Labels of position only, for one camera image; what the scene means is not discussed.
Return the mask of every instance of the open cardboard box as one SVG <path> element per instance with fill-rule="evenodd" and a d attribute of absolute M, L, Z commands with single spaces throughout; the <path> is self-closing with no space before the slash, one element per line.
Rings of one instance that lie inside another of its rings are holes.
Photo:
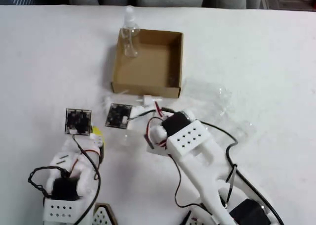
<path fill-rule="evenodd" d="M 171 31 L 141 30 L 136 58 L 123 53 L 119 35 L 112 89 L 115 93 L 160 95 L 178 98 L 181 91 L 183 34 Z"/>

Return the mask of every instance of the white tabletop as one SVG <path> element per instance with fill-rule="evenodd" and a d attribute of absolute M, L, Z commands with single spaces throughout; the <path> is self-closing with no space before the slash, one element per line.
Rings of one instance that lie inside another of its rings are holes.
<path fill-rule="evenodd" d="M 136 12 L 144 29 L 184 33 L 183 77 L 224 85 L 232 92 L 233 117 L 256 127 L 234 160 L 270 195 L 285 224 L 313 224 L 316 15 Z M 115 6 L 0 6 L 1 224 L 41 223 L 41 193 L 27 178 L 62 146 L 65 109 L 100 104 L 122 18 L 123 7 Z M 179 224 L 186 211 L 174 204 L 174 165 L 145 147 L 144 141 L 132 150 L 108 143 L 98 202 L 111 204 L 119 224 Z M 47 175 L 35 180 L 45 183 Z M 184 179 L 180 201 L 195 197 Z"/>

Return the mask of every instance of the black circuit board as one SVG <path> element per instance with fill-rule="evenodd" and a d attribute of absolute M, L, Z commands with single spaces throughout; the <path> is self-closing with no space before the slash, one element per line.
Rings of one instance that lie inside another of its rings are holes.
<path fill-rule="evenodd" d="M 128 119 L 132 107 L 132 105 L 111 104 L 105 126 L 119 129 L 127 129 Z"/>
<path fill-rule="evenodd" d="M 90 135 L 91 110 L 66 109 L 65 134 L 77 130 L 77 135 Z"/>

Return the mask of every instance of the cable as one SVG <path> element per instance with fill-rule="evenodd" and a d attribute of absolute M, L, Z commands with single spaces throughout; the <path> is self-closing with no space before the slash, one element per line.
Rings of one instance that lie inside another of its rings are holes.
<path fill-rule="evenodd" d="M 68 178 L 70 176 L 70 173 L 64 169 L 64 168 L 61 168 L 61 167 L 57 167 L 57 166 L 47 166 L 47 167 L 38 167 L 38 168 L 35 168 L 31 173 L 30 173 L 30 176 L 28 178 L 28 183 L 30 183 L 32 186 L 34 186 L 36 189 L 38 189 L 39 191 L 41 191 L 44 195 L 44 198 L 50 198 L 51 195 L 49 195 L 47 193 L 47 191 L 44 189 L 44 186 L 41 185 L 41 184 L 35 184 L 33 181 L 32 181 L 32 177 L 34 176 L 34 174 L 37 172 L 37 171 L 40 171 L 40 170 L 46 170 L 46 169 L 58 169 L 60 170 L 60 176 L 63 177 L 63 178 Z"/>
<path fill-rule="evenodd" d="M 169 108 L 166 108 L 166 107 L 162 107 L 161 110 L 164 111 L 164 112 L 168 112 L 168 113 L 174 113 L 174 110 L 169 109 Z M 141 114 L 139 114 L 139 115 L 136 115 L 136 116 L 133 117 L 133 118 L 129 118 L 128 121 L 135 120 L 135 119 L 137 119 L 137 118 L 139 118 L 139 117 L 148 115 L 149 113 L 152 113 L 152 112 L 156 112 L 156 110 L 145 111 L 145 112 L 143 112 L 143 113 L 141 113 Z"/>
<path fill-rule="evenodd" d="M 98 175 L 97 192 L 95 193 L 95 196 L 94 196 L 93 200 L 91 201 L 90 205 L 88 206 L 88 208 L 84 211 L 84 213 L 80 216 L 80 218 L 74 223 L 74 225 L 78 225 L 84 219 L 84 217 L 89 213 L 89 211 L 91 210 L 91 208 L 94 205 L 95 201 L 97 200 L 97 197 L 98 197 L 99 192 L 100 192 L 100 187 L 101 187 L 101 177 L 100 177 L 100 173 L 99 173 L 99 170 L 98 170 L 97 166 L 95 165 L 93 160 L 89 157 L 89 155 L 81 148 L 79 143 L 76 141 L 75 135 L 73 135 L 73 140 L 77 144 L 77 146 L 78 146 L 79 150 L 81 151 L 81 153 L 90 161 L 90 163 L 92 164 L 96 174 Z"/>
<path fill-rule="evenodd" d="M 179 173 L 179 184 L 177 186 L 177 189 L 176 189 L 176 192 L 174 194 L 174 200 L 176 202 L 176 205 L 179 207 L 179 208 L 187 208 L 187 207 L 190 207 L 190 206 L 198 206 L 200 207 L 201 209 L 203 209 L 204 211 L 206 211 L 210 216 L 213 216 L 207 209 L 205 209 L 204 207 L 202 207 L 200 204 L 196 204 L 196 203 L 190 203 L 190 204 L 187 204 L 187 205 L 180 205 L 178 203 L 178 200 L 177 200 L 177 194 L 178 194 L 178 190 L 180 188 L 180 184 L 181 184 L 181 180 L 182 180 L 182 176 L 181 176 L 181 171 L 179 169 L 179 166 L 178 164 L 176 163 L 176 161 L 173 159 L 173 157 L 171 156 L 171 154 L 168 154 L 168 156 L 173 160 L 174 164 L 176 165 L 176 168 L 178 170 L 178 173 Z"/>
<path fill-rule="evenodd" d="M 211 126 L 213 128 L 216 128 L 217 130 L 225 133 L 226 135 L 228 135 L 234 142 L 231 143 L 227 148 L 226 148 L 226 158 L 227 158 L 227 161 L 228 163 L 230 164 L 230 166 L 232 168 L 234 168 L 236 166 L 236 164 L 233 163 L 230 155 L 229 155 L 229 152 L 230 152 L 230 149 L 234 146 L 236 146 L 238 144 L 238 140 L 233 137 L 230 133 L 228 133 L 227 131 L 225 131 L 224 129 L 221 129 L 215 125 L 212 125 L 212 124 L 209 124 L 209 123 L 206 123 L 206 122 L 203 122 L 201 121 L 202 124 L 205 124 L 205 125 L 208 125 L 208 126 Z M 256 187 L 254 187 L 250 181 L 247 180 L 247 178 L 242 174 L 240 173 L 239 170 L 236 170 L 236 174 L 240 177 L 240 179 L 245 182 L 245 184 L 247 186 L 249 186 L 249 188 L 266 204 L 266 206 L 271 210 L 271 212 L 274 214 L 275 218 L 277 219 L 277 221 L 279 222 L 280 225 L 284 225 L 284 222 L 282 221 L 281 217 L 279 216 L 279 214 L 276 212 L 276 210 L 274 209 L 274 207 L 268 202 L 268 200 L 256 189 Z"/>

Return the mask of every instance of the plastic spray bottle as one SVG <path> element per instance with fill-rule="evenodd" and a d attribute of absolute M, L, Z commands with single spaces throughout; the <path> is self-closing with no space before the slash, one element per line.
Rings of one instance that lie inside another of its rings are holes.
<path fill-rule="evenodd" d="M 135 23 L 134 7 L 127 6 L 124 25 L 120 31 L 123 39 L 123 51 L 127 57 L 137 57 L 139 54 L 139 32 L 139 26 Z"/>

